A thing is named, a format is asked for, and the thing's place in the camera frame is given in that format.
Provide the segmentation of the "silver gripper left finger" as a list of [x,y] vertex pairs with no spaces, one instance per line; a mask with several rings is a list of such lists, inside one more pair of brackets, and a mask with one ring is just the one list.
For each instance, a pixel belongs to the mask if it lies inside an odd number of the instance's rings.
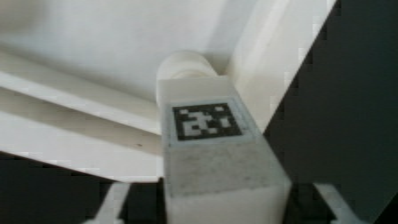
[[128,183],[112,184],[96,216],[85,221],[85,224],[124,224],[119,215],[122,211],[128,191]]

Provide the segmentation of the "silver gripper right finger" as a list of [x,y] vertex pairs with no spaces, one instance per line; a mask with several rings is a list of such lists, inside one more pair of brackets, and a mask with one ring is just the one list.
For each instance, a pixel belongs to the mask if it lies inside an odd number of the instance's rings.
[[289,224],[367,224],[332,184],[298,183],[289,192]]

